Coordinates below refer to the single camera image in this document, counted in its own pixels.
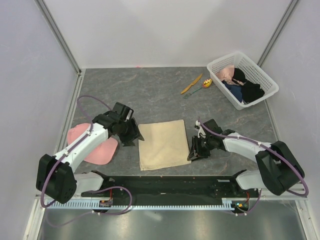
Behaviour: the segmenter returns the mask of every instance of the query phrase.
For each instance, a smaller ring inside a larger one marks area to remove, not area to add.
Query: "gray tabletop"
[[[125,104],[134,110],[138,124],[183,119],[189,146],[192,136],[197,134],[194,125],[198,117],[204,122],[214,119],[222,130],[232,129],[255,140],[271,143],[276,140],[264,102],[238,111],[214,84],[188,99],[183,98],[180,92],[201,73],[201,80],[188,93],[200,88],[210,77],[205,67],[87,69],[80,95],[95,96],[110,107],[116,102]],[[106,112],[106,108],[93,99],[83,98],[81,102],[92,117]],[[77,108],[72,127],[87,122]],[[257,165],[245,157],[215,149],[211,157],[188,165],[140,171],[138,140],[135,145],[119,144],[112,161],[106,165],[83,161],[76,173],[97,170],[109,176],[233,175],[243,169],[257,169]]]

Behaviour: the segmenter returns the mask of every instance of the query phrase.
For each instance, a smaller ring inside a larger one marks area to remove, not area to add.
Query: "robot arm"
[[[213,135],[203,129],[197,121],[195,127],[198,129],[198,135],[192,137],[192,146],[188,156],[189,161],[208,158],[213,149],[220,149],[240,154],[256,162],[258,170],[245,170],[236,174],[236,182],[243,190],[267,188],[270,192],[279,196],[299,182],[299,178],[287,164],[280,161],[278,157],[266,151],[260,145],[241,139],[242,136],[232,130],[222,131],[213,119],[205,122],[204,125],[214,133],[233,138]],[[277,141],[273,144],[261,142],[260,144],[283,156],[294,166],[302,178],[305,177],[304,171],[284,142]]]
[[[118,135],[124,146],[134,146],[135,139],[144,140],[133,113],[131,108],[117,102],[111,111],[96,116],[92,125],[72,144],[54,156],[45,154],[39,161],[36,188],[42,191],[49,171],[63,158],[50,177],[45,194],[64,204],[74,194],[99,190],[103,183],[100,175],[74,172],[89,153],[112,135]]]

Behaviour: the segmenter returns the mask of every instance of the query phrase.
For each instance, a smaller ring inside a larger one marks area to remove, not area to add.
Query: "white plastic basket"
[[[219,73],[228,65],[234,65],[235,68],[241,69],[245,78],[254,84],[260,84],[264,90],[264,96],[250,102],[248,104],[242,104],[236,97],[226,88],[226,86],[217,78],[216,74]],[[261,101],[269,98],[273,94],[279,91],[279,86],[269,77],[254,61],[242,52],[234,52],[223,57],[220,57],[207,65],[210,72],[210,76],[214,84],[223,92],[223,94],[229,99],[232,105],[237,110],[248,108],[252,105],[260,103]]]

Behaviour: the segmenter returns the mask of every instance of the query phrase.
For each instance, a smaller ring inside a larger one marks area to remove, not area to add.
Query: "cream cloth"
[[[139,124],[140,170],[155,170],[191,163],[183,120]]]

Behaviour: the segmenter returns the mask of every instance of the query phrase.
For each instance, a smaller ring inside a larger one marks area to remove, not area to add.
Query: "knife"
[[[187,86],[180,94],[184,94],[186,91],[188,91],[193,85],[195,85],[200,80],[201,77],[202,77],[202,73],[189,86]]]

